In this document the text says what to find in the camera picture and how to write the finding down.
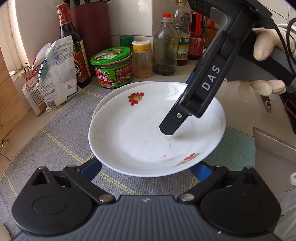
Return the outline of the gloved right hand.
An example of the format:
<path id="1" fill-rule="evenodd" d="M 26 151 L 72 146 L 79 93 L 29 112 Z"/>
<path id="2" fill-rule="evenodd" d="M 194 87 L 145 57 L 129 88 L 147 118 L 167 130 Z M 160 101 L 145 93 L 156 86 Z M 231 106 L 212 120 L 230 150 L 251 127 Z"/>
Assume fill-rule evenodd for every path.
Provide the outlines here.
<path id="1" fill-rule="evenodd" d="M 248 102 L 250 90 L 262 96 L 295 92 L 295 74 L 289 70 L 288 60 L 295 61 L 291 50 L 288 23 L 287 44 L 276 29 L 254 28 L 236 56 L 225 79 L 239 81 L 238 96 Z"/>

